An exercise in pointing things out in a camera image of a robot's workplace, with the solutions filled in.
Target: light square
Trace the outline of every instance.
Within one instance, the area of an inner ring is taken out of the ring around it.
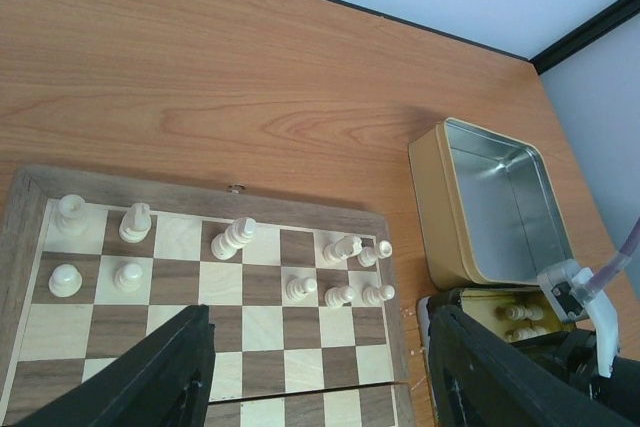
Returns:
[[[320,343],[322,347],[355,345],[351,307],[343,306],[338,309],[320,307]]]
[[[209,401],[242,397],[242,352],[216,354]]]
[[[242,305],[242,265],[200,262],[198,303]]]
[[[92,311],[93,305],[32,304],[19,359],[84,358]]]
[[[324,394],[326,427],[357,427],[362,425],[360,392],[357,389]]]
[[[356,291],[356,297],[351,301],[352,307],[369,307],[362,300],[362,292],[370,285],[380,287],[380,275],[377,271],[351,270],[349,271],[349,285]]]
[[[284,398],[254,400],[240,405],[240,427],[285,427]]]
[[[324,259],[323,254],[326,246],[344,237],[346,237],[346,234],[341,234],[340,232],[329,232],[325,230],[320,230],[313,233],[313,250],[316,256],[316,268],[347,270],[346,260],[342,260],[336,264],[329,264]]]
[[[84,370],[82,372],[82,381],[85,382],[96,375],[115,359],[86,359],[84,361]]]
[[[108,210],[93,204],[86,204],[87,221],[89,226],[77,237],[63,234],[56,226],[58,203],[52,205],[51,217],[47,226],[47,236],[44,241],[45,252],[68,252],[73,254],[97,254],[102,253],[104,233],[107,228]]]
[[[142,283],[133,292],[120,292],[114,283],[118,269],[129,262],[142,267]],[[98,283],[96,285],[96,305],[148,305],[151,294],[151,273],[153,259],[144,257],[120,257],[103,255],[100,259]]]
[[[318,294],[315,292],[310,293],[304,299],[299,302],[289,300],[285,293],[287,284],[296,277],[312,277],[316,280],[316,269],[308,267],[282,267],[282,273],[280,275],[282,281],[282,305],[285,307],[317,307],[318,306]]]
[[[147,317],[147,335],[185,309],[186,305],[150,305]]]
[[[242,307],[242,350],[282,350],[282,307]]]
[[[258,224],[253,240],[242,249],[242,263],[280,265],[280,229]]]
[[[287,393],[324,389],[322,350],[285,350],[284,381]]]
[[[388,345],[364,345],[356,347],[360,384],[391,382],[393,371]]]
[[[158,259],[199,261],[201,237],[201,220],[158,215],[153,256]]]

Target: chess board frame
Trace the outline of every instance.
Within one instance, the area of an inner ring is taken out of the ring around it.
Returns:
[[[386,219],[370,212],[311,203],[269,199],[149,180],[119,177],[58,167],[30,165],[17,170],[5,208],[0,234],[0,385],[4,386],[36,255],[38,238],[49,199],[68,193],[87,202],[128,207],[136,202],[154,209],[218,218],[251,216],[258,222],[309,229],[358,232],[389,239]],[[395,285],[391,259],[379,262],[381,280]],[[409,376],[403,322],[398,298],[384,304],[394,382]],[[397,399],[398,411],[411,412],[409,396]]]

